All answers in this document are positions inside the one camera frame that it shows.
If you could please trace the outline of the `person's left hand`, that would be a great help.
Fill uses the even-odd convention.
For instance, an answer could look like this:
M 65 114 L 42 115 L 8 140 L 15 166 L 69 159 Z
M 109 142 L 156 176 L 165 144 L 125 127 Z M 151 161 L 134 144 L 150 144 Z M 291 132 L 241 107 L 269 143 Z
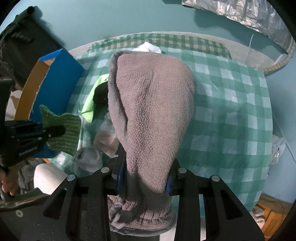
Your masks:
M 1 169 L 1 184 L 4 193 L 10 193 L 10 195 L 15 195 L 19 185 L 19 166 L 15 165 L 9 168 L 8 173 Z

